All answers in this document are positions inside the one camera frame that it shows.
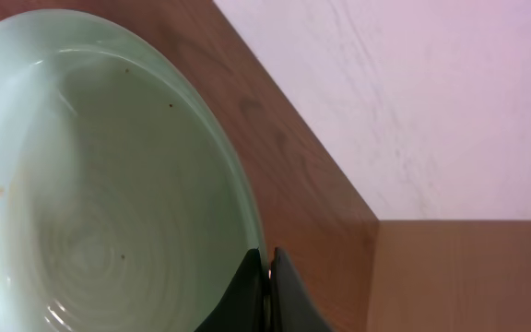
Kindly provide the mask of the light blue plate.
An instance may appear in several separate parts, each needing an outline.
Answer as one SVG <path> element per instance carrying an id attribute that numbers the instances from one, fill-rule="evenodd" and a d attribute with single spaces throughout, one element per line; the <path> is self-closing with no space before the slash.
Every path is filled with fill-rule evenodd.
<path id="1" fill-rule="evenodd" d="M 0 21 L 0 331 L 193 331 L 263 236 L 213 113 L 109 20 Z"/>

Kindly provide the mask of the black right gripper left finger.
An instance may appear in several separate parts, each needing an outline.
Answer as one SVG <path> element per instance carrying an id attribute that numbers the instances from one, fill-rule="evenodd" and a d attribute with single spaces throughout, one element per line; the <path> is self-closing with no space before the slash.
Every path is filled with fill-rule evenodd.
<path id="1" fill-rule="evenodd" d="M 195 332 L 263 332 L 264 276 L 257 249 L 245 254 L 215 309 Z"/>

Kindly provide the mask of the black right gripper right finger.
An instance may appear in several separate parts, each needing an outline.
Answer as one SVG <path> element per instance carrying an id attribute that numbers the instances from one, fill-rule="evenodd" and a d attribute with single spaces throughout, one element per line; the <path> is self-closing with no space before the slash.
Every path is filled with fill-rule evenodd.
<path id="1" fill-rule="evenodd" d="M 275 332 L 331 332 L 306 290 L 289 254 L 281 247 L 271 264 L 272 328 Z"/>

